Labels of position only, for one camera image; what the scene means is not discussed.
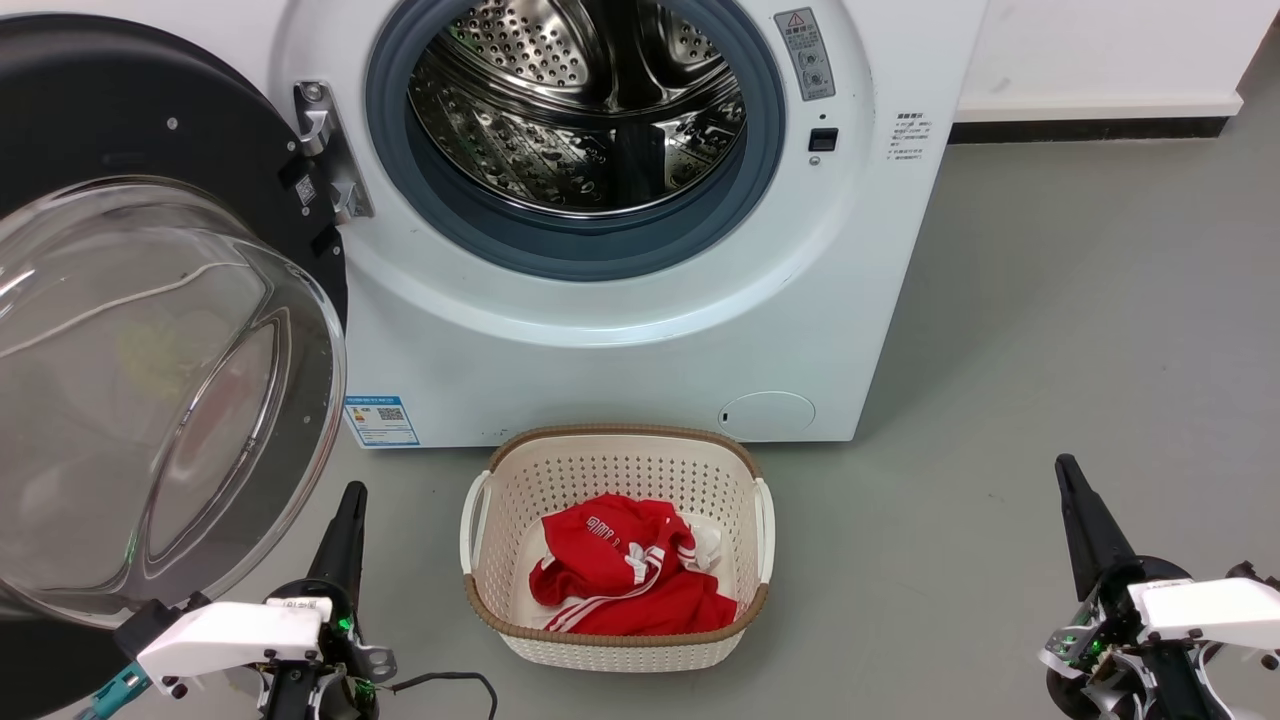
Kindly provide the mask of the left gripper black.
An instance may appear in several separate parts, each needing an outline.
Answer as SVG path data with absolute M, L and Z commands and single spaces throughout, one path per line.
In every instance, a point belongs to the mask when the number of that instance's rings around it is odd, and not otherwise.
M 268 601 L 329 610 L 297 650 L 264 652 L 259 664 L 260 720 L 378 720 L 376 682 L 396 674 L 394 656 L 367 643 L 358 623 L 369 489 L 349 482 L 305 580 Z

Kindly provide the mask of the blue energy label sticker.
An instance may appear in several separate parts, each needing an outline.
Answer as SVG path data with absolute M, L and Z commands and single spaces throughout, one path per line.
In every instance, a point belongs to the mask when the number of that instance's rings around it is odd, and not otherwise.
M 421 442 L 399 396 L 344 397 L 348 427 L 362 448 L 413 448 Z

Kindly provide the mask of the perforated steel washer drum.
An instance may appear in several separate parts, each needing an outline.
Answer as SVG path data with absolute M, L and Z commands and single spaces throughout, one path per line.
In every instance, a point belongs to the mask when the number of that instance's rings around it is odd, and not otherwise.
M 719 49 L 657 0 L 477 0 L 424 49 L 410 100 L 460 173 L 557 217 L 672 202 L 748 124 Z

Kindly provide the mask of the metal door hinge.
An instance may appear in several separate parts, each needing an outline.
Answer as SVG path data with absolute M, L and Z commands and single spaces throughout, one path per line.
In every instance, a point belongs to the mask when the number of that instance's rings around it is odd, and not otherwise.
M 343 224 L 372 219 L 375 206 L 332 87 L 323 81 L 301 81 L 293 86 L 293 100 L 303 155 L 326 179 L 335 220 Z

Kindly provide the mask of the red white-striped garment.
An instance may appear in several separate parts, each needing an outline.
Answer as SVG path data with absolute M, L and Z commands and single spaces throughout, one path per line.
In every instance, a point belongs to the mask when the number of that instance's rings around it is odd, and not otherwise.
M 733 623 L 716 574 L 687 570 L 691 536 L 676 506 L 600 495 L 540 519 L 545 543 L 527 574 L 532 625 L 585 635 L 685 635 Z

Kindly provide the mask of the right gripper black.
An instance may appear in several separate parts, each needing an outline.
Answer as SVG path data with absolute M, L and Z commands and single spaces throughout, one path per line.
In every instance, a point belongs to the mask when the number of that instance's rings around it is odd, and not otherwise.
M 1071 578 L 1082 602 L 1039 659 L 1069 720 L 1236 720 L 1207 675 L 1221 646 L 1146 632 L 1130 585 L 1183 582 L 1178 565 L 1137 556 L 1071 454 L 1055 459 Z

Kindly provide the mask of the white front-load washing machine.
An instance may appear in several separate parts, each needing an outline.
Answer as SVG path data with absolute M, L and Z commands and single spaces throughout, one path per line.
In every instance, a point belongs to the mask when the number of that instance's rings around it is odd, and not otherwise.
M 740 0 L 783 82 L 778 169 L 746 220 L 678 265 L 568 282 L 445 240 L 389 181 L 369 132 L 372 46 L 403 0 L 285 0 L 274 92 L 332 87 L 375 206 L 344 225 L 348 395 L 399 396 L 421 447 L 495 446 L 553 424 L 721 432 L 721 409 L 801 395 L 794 442 L 855 436 L 991 0 Z M 773 15 L 809 6 L 835 77 L 805 102 Z M 884 155 L 895 117 L 933 120 L 922 161 Z M 813 128 L 838 128 L 809 152 Z

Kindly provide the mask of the white garment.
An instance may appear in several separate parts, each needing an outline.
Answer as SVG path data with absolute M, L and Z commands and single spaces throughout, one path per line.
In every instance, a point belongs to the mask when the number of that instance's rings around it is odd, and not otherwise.
M 721 565 L 724 548 L 721 524 L 696 515 L 681 518 L 692 538 L 689 548 L 680 550 L 682 565 L 691 571 L 714 574 Z

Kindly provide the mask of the small printed text label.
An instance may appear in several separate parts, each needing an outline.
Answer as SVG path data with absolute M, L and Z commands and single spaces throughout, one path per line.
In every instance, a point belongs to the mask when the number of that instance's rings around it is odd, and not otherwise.
M 931 149 L 934 123 L 923 111 L 899 113 L 892 123 L 884 155 L 888 161 L 922 161 Z

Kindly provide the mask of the cream plastic laundry basket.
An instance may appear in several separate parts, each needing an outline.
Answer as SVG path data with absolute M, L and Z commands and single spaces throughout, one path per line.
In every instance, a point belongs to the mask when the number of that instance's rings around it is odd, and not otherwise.
M 527 589 L 541 557 L 541 518 L 600 495 L 658 498 L 722 527 L 722 591 L 732 624 L 685 635 L 585 635 L 532 625 Z M 499 447 L 472 482 L 460 527 L 460 562 L 476 615 L 520 657 L 596 673 L 681 673 L 712 667 L 760 614 L 774 566 L 771 489 L 750 454 L 704 430 L 641 425 L 549 427 Z

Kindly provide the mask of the grey warning sticker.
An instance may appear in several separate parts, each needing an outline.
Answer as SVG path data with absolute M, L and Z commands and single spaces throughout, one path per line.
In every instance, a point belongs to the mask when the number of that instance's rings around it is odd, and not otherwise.
M 814 12 L 804 6 L 774 14 L 773 19 L 788 51 L 803 101 L 833 97 L 835 77 Z

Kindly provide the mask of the black round glass washer door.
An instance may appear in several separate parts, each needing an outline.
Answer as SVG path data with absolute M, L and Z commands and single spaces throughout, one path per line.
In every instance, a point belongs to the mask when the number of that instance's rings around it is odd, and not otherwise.
M 115 629 L 300 511 L 344 384 L 329 190 L 227 54 L 0 13 L 0 720 L 84 698 Z

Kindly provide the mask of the round white filter cover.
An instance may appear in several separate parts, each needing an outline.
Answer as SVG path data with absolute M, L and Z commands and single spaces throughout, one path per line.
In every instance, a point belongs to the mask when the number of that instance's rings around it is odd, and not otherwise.
M 762 391 L 726 404 L 718 424 L 724 434 L 744 443 L 794 442 L 805 437 L 815 416 L 815 406 L 801 395 Z

